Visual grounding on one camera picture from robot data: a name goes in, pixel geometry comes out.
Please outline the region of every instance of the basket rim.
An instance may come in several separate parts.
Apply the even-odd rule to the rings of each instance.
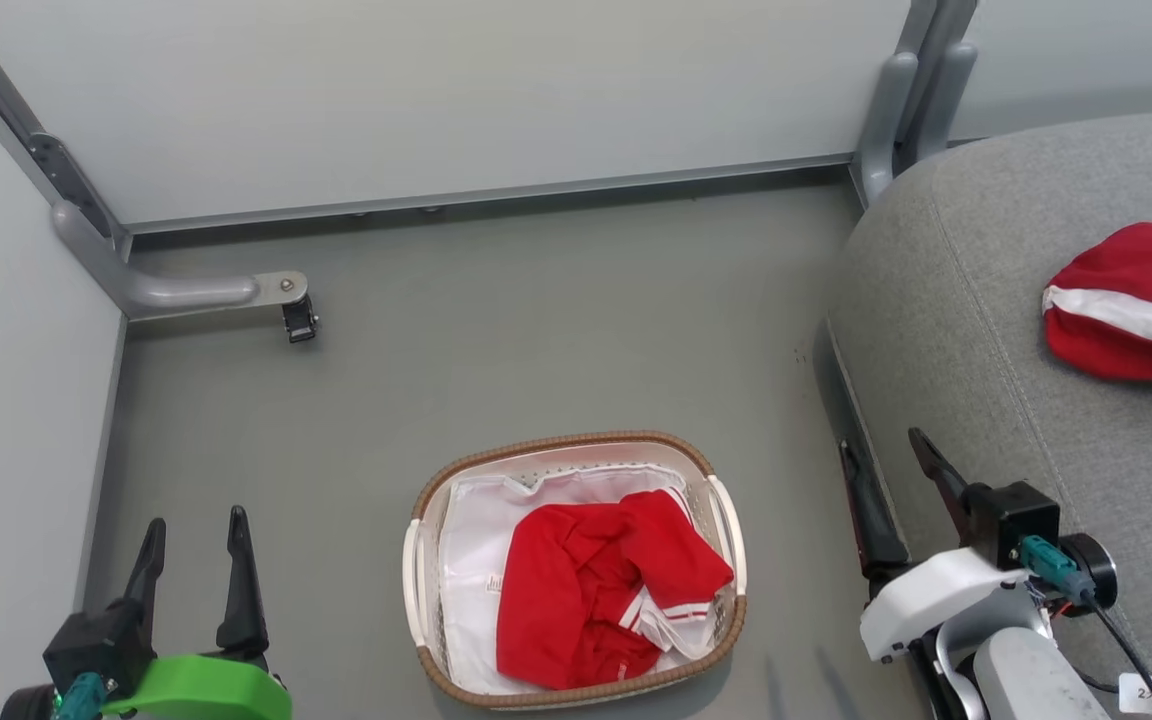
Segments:
[[[585,433],[575,435],[560,435],[533,441],[520,442],[498,447],[494,450],[476,452],[461,460],[452,462],[434,475],[433,479],[422,490],[416,498],[416,506],[412,508],[412,520],[424,520],[425,510],[434,493],[444,486],[454,475],[470,469],[475,465],[483,465],[486,462],[494,462],[515,455],[528,455],[532,452],[559,450],[564,447],[577,447],[584,445],[614,445],[624,442],[653,442],[675,448],[682,452],[687,458],[695,462],[705,477],[714,473],[713,467],[685,439],[674,437],[668,433],[655,432],[654,430],[613,430],[604,433]],[[691,679],[699,675],[710,667],[718,665],[725,657],[729,655],[732,647],[736,646],[741,630],[745,626],[746,598],[744,594],[736,596],[735,607],[732,611],[732,629],[723,636],[723,641],[718,643],[714,650],[700,660],[694,660],[687,665],[681,665],[672,670],[643,675],[641,679],[620,680],[616,683],[604,683],[589,688],[575,688],[570,691],[545,691],[538,694],[472,694],[453,683],[442,670],[439,670],[434,662],[434,653],[426,646],[417,646],[416,655],[420,659],[420,667],[431,682],[438,685],[440,691],[448,696],[475,707],[488,710],[524,710],[552,706],[585,705],[585,703],[607,702],[630,694],[644,694],[653,689],[670,685],[680,680]]]

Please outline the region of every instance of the gray fabric upholstery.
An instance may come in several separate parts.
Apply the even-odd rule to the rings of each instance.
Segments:
[[[1152,384],[1101,382],[1053,359],[1043,287],[1079,251],[1152,220],[1152,115],[983,141],[916,165],[861,219],[831,327],[916,558],[954,547],[905,429],[969,482],[1028,478],[1064,531],[1111,548],[1117,614],[1152,662]],[[1093,619],[1062,649],[1115,682],[1130,670]]]

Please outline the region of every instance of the red fabric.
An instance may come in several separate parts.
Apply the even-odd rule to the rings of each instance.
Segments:
[[[1049,286],[1122,291],[1152,302],[1152,223],[1134,223],[1075,258]],[[1052,354],[1117,381],[1152,381],[1152,341],[1053,306],[1044,314]]]
[[[556,691],[636,679],[660,655],[620,624],[639,589],[667,609],[713,601],[730,582],[668,491],[540,507],[509,544],[497,668]]]

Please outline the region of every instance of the laundry basket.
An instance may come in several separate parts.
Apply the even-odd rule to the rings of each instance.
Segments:
[[[655,469],[681,477],[682,495],[696,532],[732,567],[733,581],[714,598],[713,650],[699,660],[667,670],[653,670],[616,683],[520,694],[471,692],[453,682],[444,634],[444,602],[439,594],[439,537],[447,520],[450,490],[467,478],[500,475],[533,487],[560,473],[598,469]],[[745,544],[735,506],[713,468],[691,445],[655,432],[612,432],[540,439],[480,452],[453,462],[431,479],[416,500],[403,540],[403,600],[407,626],[420,666],[434,684],[458,702],[492,710],[556,708],[645,694],[699,675],[727,657],[745,623]]]

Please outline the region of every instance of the white partition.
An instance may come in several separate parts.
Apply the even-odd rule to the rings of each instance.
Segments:
[[[0,143],[0,710],[13,689],[50,682],[41,652],[77,605],[122,347],[122,314],[52,236],[50,202],[10,145]]]
[[[847,154],[909,9],[0,0],[0,63],[146,232]]]
[[[1152,1],[982,0],[950,137],[1152,111]]]

